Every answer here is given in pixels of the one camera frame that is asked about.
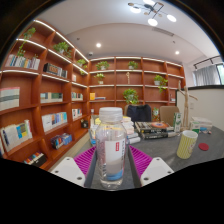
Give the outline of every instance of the bottle cap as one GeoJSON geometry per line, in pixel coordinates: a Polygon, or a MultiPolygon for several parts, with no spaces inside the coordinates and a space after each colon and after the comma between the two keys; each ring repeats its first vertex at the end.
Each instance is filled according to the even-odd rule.
{"type": "Polygon", "coordinates": [[[120,107],[102,107],[99,111],[99,119],[107,122],[117,122],[123,119],[123,112],[120,107]]]}

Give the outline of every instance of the potted plant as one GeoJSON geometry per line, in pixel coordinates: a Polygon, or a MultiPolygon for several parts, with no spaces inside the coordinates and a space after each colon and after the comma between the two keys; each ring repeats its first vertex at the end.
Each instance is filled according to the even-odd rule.
{"type": "Polygon", "coordinates": [[[32,27],[32,28],[28,29],[27,32],[25,32],[25,33],[23,34],[23,36],[24,36],[24,41],[23,41],[22,45],[19,47],[19,50],[18,50],[18,52],[17,52],[17,56],[19,56],[19,57],[24,57],[24,54],[25,54],[26,51],[23,50],[23,45],[26,43],[27,40],[29,40],[29,39],[32,37],[32,35],[33,35],[35,32],[36,32],[36,29],[35,29],[34,27],[32,27]]]}
{"type": "Polygon", "coordinates": [[[135,61],[129,61],[128,66],[129,66],[129,69],[133,70],[133,69],[138,68],[138,63],[135,61]]]}
{"type": "Polygon", "coordinates": [[[126,89],[123,92],[123,96],[124,96],[127,104],[130,104],[130,103],[137,104],[139,102],[138,94],[137,94],[136,90],[134,90],[134,89],[126,89]]]}
{"type": "Polygon", "coordinates": [[[95,75],[94,78],[98,79],[99,84],[103,84],[103,78],[105,78],[105,76],[102,73],[97,73],[97,75],[95,75]]]}
{"type": "Polygon", "coordinates": [[[71,50],[68,50],[68,44],[66,42],[60,42],[55,44],[53,48],[61,55],[71,58],[71,50]]]}
{"type": "Polygon", "coordinates": [[[96,64],[96,67],[98,70],[105,70],[109,67],[109,64],[107,61],[101,61],[99,63],[96,64]]]}
{"type": "Polygon", "coordinates": [[[82,70],[79,70],[81,75],[85,75],[85,72],[83,72],[82,70]]]}
{"type": "Polygon", "coordinates": [[[85,63],[86,63],[86,61],[84,59],[79,59],[77,61],[77,64],[79,65],[79,67],[82,67],[85,63]]]}
{"type": "Polygon", "coordinates": [[[164,89],[166,89],[164,86],[166,86],[166,83],[168,82],[168,80],[164,79],[162,76],[160,75],[156,75],[154,78],[154,83],[155,85],[158,86],[159,88],[159,92],[161,93],[164,89]]]}

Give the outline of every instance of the cabinet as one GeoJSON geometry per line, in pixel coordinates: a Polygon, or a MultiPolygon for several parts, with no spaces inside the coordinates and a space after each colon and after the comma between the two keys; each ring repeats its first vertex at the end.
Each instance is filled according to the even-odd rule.
{"type": "Polygon", "coordinates": [[[139,104],[148,104],[153,109],[160,106],[175,105],[176,89],[181,81],[181,88],[185,86],[185,75],[183,66],[166,62],[159,59],[143,57],[108,57],[90,60],[90,92],[97,96],[104,96],[106,100],[90,101],[90,108],[94,109],[96,114],[99,108],[103,106],[116,106],[124,109],[126,106],[123,98],[124,90],[132,88],[137,91],[139,104]],[[100,61],[107,61],[109,68],[107,70],[96,70],[96,64],[100,61]],[[129,61],[138,63],[138,68],[130,70],[129,61]],[[97,85],[93,74],[105,74],[104,85],[97,85]],[[168,80],[166,89],[159,93],[158,86],[154,84],[156,75],[161,75],[168,80]]]}
{"type": "Polygon", "coordinates": [[[128,88],[137,91],[139,104],[149,104],[152,109],[163,105],[173,105],[175,102],[172,102],[170,98],[175,98],[179,80],[181,80],[181,88],[185,85],[185,75],[181,65],[145,57],[113,56],[89,61],[69,40],[46,22],[34,20],[26,30],[31,27],[35,27],[36,32],[24,45],[25,57],[32,58],[34,55],[38,55],[40,63],[37,70],[6,66],[8,56],[10,54],[16,55],[23,42],[23,36],[18,37],[3,62],[0,71],[0,88],[20,87],[20,103],[19,107],[0,111],[0,127],[18,124],[28,119],[33,138],[9,152],[4,149],[5,159],[23,162],[36,151],[41,151],[46,155],[47,162],[40,168],[48,170],[88,132],[88,129],[81,127],[81,120],[90,121],[91,109],[94,109],[95,114],[99,114],[101,107],[121,107],[124,109],[126,102],[123,98],[123,92],[128,88]],[[53,45],[59,42],[68,43],[71,58],[60,55],[54,50],[53,45]],[[86,69],[77,64],[79,59],[86,61],[88,65],[86,69]],[[107,61],[109,67],[106,70],[97,70],[96,64],[100,61],[107,61]],[[137,62],[138,68],[130,70],[129,61],[137,62]],[[44,72],[46,63],[67,71],[67,77],[44,72]],[[94,77],[97,73],[105,75],[104,84],[99,84],[94,77]],[[162,93],[159,93],[158,87],[154,85],[156,74],[160,74],[168,80],[167,88],[162,93]],[[40,94],[45,92],[62,93],[62,102],[41,103],[40,94]],[[82,100],[73,100],[72,92],[81,94],[82,100]],[[95,93],[97,97],[105,97],[105,99],[90,100],[90,93],[95,93]],[[81,109],[82,115],[74,119],[73,109],[81,109]],[[45,132],[42,116],[59,112],[67,113],[67,123],[45,132]],[[72,142],[58,150],[53,149],[50,139],[63,133],[71,134],[72,142]]]}
{"type": "Polygon", "coordinates": [[[30,121],[33,138],[29,139],[9,152],[4,148],[4,158],[16,162],[23,162],[36,151],[41,151],[47,157],[47,161],[40,167],[48,170],[58,159],[61,158],[76,142],[88,132],[88,129],[81,128],[81,119],[89,120],[87,103],[88,69],[85,75],[80,74],[77,60],[86,59],[78,49],[76,49],[66,38],[63,37],[51,25],[44,21],[33,21],[27,28],[35,27],[36,32],[24,44],[26,51],[25,58],[32,58],[35,54],[40,59],[37,70],[6,66],[8,56],[16,55],[19,46],[24,41],[23,35],[18,37],[8,56],[3,62],[0,73],[0,88],[20,87],[19,107],[0,111],[0,127],[11,124],[19,124],[25,119],[30,121]],[[59,42],[67,42],[71,50],[71,58],[57,53],[53,45],[59,42]],[[44,72],[46,63],[50,63],[67,71],[67,78],[44,72]],[[41,93],[62,93],[62,102],[41,103],[41,93]],[[83,100],[72,101],[71,92],[82,93],[83,100]],[[82,116],[72,118],[72,109],[81,108],[82,116]],[[52,113],[66,112],[67,123],[58,125],[49,131],[44,131],[42,116],[52,113]],[[50,139],[56,135],[68,133],[72,135],[72,141],[59,149],[53,149],[50,139]]]}

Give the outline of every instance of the white wall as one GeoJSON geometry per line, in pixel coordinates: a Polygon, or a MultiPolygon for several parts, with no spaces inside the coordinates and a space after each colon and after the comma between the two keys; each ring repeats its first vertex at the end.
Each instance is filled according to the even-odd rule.
{"type": "MultiPolygon", "coordinates": [[[[192,116],[204,117],[211,120],[213,126],[224,131],[224,89],[189,90],[189,94],[197,97],[198,101],[189,97],[188,121],[192,116]]],[[[182,118],[184,117],[184,101],[184,96],[177,91],[177,106],[182,113],[182,118]]]]}
{"type": "Polygon", "coordinates": [[[191,69],[184,63],[183,63],[183,67],[184,67],[186,86],[193,87],[194,86],[193,73],[192,73],[191,69]]]}

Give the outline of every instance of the table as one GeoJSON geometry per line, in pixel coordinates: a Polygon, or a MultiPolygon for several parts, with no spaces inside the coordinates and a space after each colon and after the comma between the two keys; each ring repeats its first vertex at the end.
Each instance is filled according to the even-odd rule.
{"type": "MultiPolygon", "coordinates": [[[[212,134],[199,133],[192,155],[188,159],[181,159],[176,155],[181,139],[181,134],[180,136],[175,136],[171,138],[150,140],[141,139],[141,142],[134,143],[131,145],[141,150],[142,152],[148,154],[152,158],[161,157],[174,172],[177,172],[194,164],[200,164],[224,157],[224,132],[216,127],[212,127],[211,131],[212,134]],[[199,149],[199,143],[208,144],[209,149],[207,151],[199,149]]],[[[135,186],[132,178],[131,165],[128,158],[128,151],[126,150],[123,183],[118,190],[134,188],[135,186]]],[[[91,189],[105,190],[101,186],[99,181],[99,172],[97,164],[95,167],[91,189]]]]}

